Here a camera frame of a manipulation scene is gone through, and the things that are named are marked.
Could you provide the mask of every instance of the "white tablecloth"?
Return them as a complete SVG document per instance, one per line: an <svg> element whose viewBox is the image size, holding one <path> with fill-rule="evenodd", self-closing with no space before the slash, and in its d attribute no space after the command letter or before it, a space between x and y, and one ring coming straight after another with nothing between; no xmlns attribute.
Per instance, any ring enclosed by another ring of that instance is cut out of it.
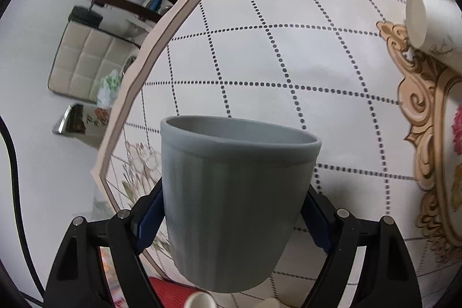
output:
<svg viewBox="0 0 462 308"><path fill-rule="evenodd" d="M404 10L405 0L202 0L156 62L113 151L106 180L119 207L129 208L158 178L164 117L229 116L301 128L323 142L313 186L358 218L391 215L424 306L433 305L459 264L437 262L415 225L424 191L398 104L403 74L376 28L378 21L403 23ZM190 284L176 270L167 238L163 226L149 252L169 278ZM363 257L360 248L341 307L351 302ZM324 260L299 220L264 283L213 296L225 308L269 297L299 307Z"/></svg>

